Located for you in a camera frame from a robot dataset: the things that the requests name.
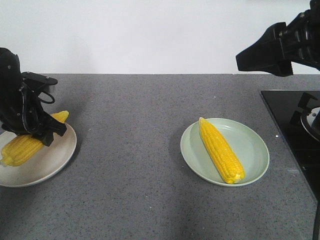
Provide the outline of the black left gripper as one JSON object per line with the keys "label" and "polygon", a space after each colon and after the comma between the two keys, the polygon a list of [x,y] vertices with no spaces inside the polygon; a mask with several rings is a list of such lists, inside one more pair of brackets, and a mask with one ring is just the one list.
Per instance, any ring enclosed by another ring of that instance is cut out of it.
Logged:
{"label": "black left gripper", "polygon": [[0,96],[0,121],[2,128],[16,135],[32,134],[49,147],[54,133],[63,136],[67,130],[67,112],[48,114],[41,101],[31,90],[8,92]]}

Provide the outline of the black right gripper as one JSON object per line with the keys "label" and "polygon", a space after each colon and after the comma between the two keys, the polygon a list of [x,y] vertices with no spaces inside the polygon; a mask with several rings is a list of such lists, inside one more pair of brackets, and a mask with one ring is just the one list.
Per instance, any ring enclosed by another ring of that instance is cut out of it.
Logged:
{"label": "black right gripper", "polygon": [[320,68],[320,2],[286,25],[278,22],[266,29],[251,46],[236,55],[242,72],[266,72],[278,77],[293,75],[291,62]]}

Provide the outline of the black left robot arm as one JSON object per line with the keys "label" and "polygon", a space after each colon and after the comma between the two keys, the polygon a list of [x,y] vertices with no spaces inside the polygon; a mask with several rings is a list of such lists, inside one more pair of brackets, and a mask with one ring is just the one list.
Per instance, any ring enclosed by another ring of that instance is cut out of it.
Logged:
{"label": "black left robot arm", "polygon": [[42,103],[53,104],[51,87],[58,81],[30,71],[21,72],[18,55],[0,49],[0,122],[2,129],[18,136],[30,135],[50,146],[54,133],[63,136],[67,130],[45,112]]}

